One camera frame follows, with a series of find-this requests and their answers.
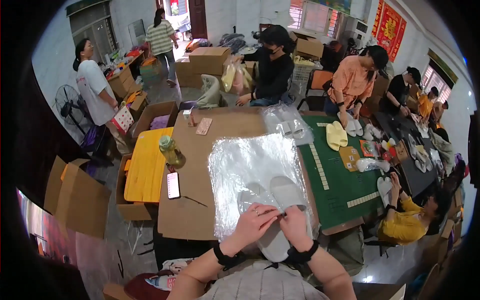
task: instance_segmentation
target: black face mask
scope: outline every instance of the black face mask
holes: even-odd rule
[[[269,49],[269,48],[267,48],[267,47],[264,46],[264,48],[265,48],[265,53],[266,53],[266,54],[268,54],[268,55],[274,55],[274,54],[277,52],[277,51],[274,52],[274,50],[277,50],[277,49],[280,48],[280,47],[277,47],[277,48],[275,48],[275,49]]]

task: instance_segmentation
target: window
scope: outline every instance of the window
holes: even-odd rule
[[[323,36],[335,37],[336,25],[342,14],[339,11],[303,0],[291,0],[290,17],[292,29],[303,29],[320,33]]]
[[[78,10],[69,17],[74,44],[88,38],[94,46],[92,59],[106,63],[105,55],[110,55],[118,48],[112,29],[109,1]]]
[[[424,92],[429,92],[432,87],[436,86],[438,89],[437,101],[442,103],[445,103],[452,92],[447,83],[431,66],[428,66],[427,71],[425,71],[421,80],[421,86],[423,86]]]

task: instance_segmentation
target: black shirt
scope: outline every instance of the black shirt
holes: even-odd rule
[[[290,55],[284,54],[276,60],[270,60],[270,55],[261,47],[255,53],[246,54],[243,60],[258,62],[257,99],[279,96],[287,91],[288,79],[295,67]]]
[[[390,85],[388,86],[388,92],[390,92],[393,97],[400,103],[400,105],[405,105],[405,99],[408,94],[408,91],[410,90],[410,85],[407,84],[405,85],[405,81],[403,80],[403,76],[397,75],[395,76],[392,81],[390,82]],[[389,113],[391,115],[396,115],[400,111],[400,107],[396,107],[390,99],[387,98],[387,95],[385,94],[380,100],[380,109],[383,112]]]

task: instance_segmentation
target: smartphone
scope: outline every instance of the smartphone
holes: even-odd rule
[[[168,198],[180,198],[179,174],[177,172],[167,174]]]

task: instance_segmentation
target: orange chair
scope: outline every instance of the orange chair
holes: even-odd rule
[[[325,103],[326,91],[323,88],[323,85],[331,80],[333,77],[333,72],[324,71],[324,70],[312,70],[308,78],[307,91],[305,92],[305,98],[300,101],[297,109],[300,109],[300,106],[304,101],[307,102],[309,110],[313,111],[323,111]],[[309,96],[308,92],[310,90],[321,90],[324,91],[323,96]]]

